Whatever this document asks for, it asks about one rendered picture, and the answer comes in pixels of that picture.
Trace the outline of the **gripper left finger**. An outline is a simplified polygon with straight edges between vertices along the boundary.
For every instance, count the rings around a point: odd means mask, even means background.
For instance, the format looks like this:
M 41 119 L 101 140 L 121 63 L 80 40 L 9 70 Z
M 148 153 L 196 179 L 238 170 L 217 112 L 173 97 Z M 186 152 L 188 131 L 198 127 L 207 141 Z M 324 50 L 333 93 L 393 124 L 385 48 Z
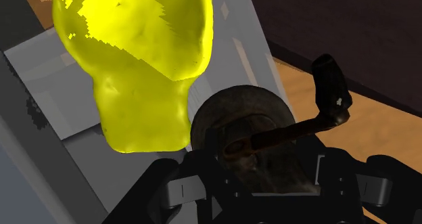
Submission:
M 208 129 L 205 148 L 182 163 L 154 161 L 102 224 L 170 224 L 183 204 L 197 203 L 198 224 L 229 224 L 251 192 L 216 159 L 221 134 Z

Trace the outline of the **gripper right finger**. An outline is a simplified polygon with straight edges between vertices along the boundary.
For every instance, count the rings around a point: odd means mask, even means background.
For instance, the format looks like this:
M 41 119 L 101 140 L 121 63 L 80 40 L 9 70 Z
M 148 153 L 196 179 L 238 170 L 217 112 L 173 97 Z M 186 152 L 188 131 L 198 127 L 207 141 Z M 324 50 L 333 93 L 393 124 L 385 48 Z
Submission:
M 307 138 L 307 173 L 321 192 L 310 197 L 307 217 L 314 224 L 422 224 L 422 174 L 386 155 L 365 162 L 347 151 Z

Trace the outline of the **grey table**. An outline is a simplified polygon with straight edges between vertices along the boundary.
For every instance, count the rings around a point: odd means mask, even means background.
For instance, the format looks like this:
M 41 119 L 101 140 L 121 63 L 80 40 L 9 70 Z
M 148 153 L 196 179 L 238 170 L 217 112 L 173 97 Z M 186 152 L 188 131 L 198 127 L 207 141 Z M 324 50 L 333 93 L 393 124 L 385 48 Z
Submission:
M 50 24 L 50 0 L 0 0 L 0 224 L 100 224 L 155 159 L 186 152 L 112 150 L 91 77 Z M 252 0 L 214 0 L 214 26 L 189 119 L 233 85 L 265 87 L 288 103 Z

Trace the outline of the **dark brown crank grinder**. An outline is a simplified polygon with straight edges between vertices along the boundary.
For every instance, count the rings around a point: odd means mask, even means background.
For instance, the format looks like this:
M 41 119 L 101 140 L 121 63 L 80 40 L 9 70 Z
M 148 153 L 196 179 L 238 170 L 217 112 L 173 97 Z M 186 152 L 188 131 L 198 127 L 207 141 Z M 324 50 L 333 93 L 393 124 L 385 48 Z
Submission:
M 191 125 L 194 150 L 206 147 L 206 131 L 217 141 L 210 147 L 219 164 L 252 192 L 316 194 L 319 187 L 306 174 L 295 153 L 296 140 L 344 124 L 352 98 L 343 72 L 329 54 L 311 65 L 315 118 L 296 122 L 287 104 L 268 89 L 236 85 L 209 97 Z

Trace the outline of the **yellow lumpy figure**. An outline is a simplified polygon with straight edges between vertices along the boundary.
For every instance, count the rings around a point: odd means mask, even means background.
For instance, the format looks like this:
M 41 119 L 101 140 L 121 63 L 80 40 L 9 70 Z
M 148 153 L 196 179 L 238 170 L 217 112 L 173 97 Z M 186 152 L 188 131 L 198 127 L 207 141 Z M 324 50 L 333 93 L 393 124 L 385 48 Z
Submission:
M 52 0 L 52 14 L 64 47 L 93 80 L 113 150 L 189 144 L 188 94 L 212 54 L 212 0 Z

